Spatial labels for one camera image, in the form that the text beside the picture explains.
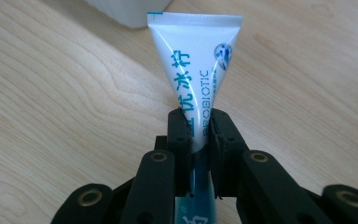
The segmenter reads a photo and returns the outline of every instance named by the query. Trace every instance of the wooden table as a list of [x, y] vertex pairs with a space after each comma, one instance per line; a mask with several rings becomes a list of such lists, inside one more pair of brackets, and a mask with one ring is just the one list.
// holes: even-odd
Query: wooden table
[[[214, 107], [297, 183], [358, 188], [358, 1], [173, 0], [242, 14]], [[49, 223], [88, 183], [132, 178], [178, 106], [148, 29], [76, 0], [0, 0], [0, 223]], [[219, 223], [238, 223], [235, 200]]]

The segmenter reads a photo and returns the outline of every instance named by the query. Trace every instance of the toothpaste tube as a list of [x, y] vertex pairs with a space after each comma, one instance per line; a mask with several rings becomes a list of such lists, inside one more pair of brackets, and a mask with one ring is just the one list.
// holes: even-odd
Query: toothpaste tube
[[208, 127], [243, 17], [149, 12], [148, 26], [179, 106], [191, 127], [191, 192], [176, 199], [175, 223], [216, 222]]

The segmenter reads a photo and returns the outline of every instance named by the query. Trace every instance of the bolt hole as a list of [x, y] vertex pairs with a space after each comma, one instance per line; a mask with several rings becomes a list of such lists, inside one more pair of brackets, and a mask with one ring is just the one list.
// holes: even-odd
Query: bolt hole
[[340, 190], [336, 193], [336, 196], [344, 203], [358, 208], [358, 195], [346, 191], [346, 190]]
[[251, 154], [251, 159], [258, 162], [266, 162], [269, 160], [266, 155], [257, 152]]
[[301, 224], [314, 224], [315, 219], [313, 219], [312, 216], [308, 214], [298, 214], [297, 215], [297, 221], [299, 221]]
[[138, 217], [136, 218], [136, 221], [139, 224], [152, 224], [153, 223], [153, 215], [149, 212], [143, 212], [141, 214], [138, 215]]
[[103, 193], [98, 189], [89, 189], [84, 191], [77, 198], [77, 203], [83, 207], [88, 207], [96, 204], [103, 197]]
[[157, 152], [154, 153], [151, 158], [153, 161], [165, 161], [167, 160], [167, 155], [165, 153]]

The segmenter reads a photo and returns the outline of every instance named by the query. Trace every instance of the wood grain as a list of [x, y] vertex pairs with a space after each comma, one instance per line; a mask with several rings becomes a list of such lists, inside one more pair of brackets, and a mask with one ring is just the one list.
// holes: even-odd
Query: wood grain
[[[215, 107], [304, 188], [358, 188], [358, 1], [186, 1], [241, 14]], [[147, 29], [82, 1], [0, 0], [0, 223], [49, 223], [69, 194], [133, 177], [177, 103]], [[219, 223], [238, 223], [233, 199]]]

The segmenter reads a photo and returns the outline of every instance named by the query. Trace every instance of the table surface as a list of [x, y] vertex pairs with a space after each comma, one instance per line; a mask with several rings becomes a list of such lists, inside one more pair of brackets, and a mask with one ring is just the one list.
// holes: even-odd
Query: table surface
[[[297, 183], [358, 189], [358, 1], [173, 0], [245, 16], [214, 107]], [[0, 0], [0, 223], [49, 223], [88, 183], [116, 188], [178, 106], [148, 29], [76, 0]], [[219, 223], [238, 223], [234, 199]]]

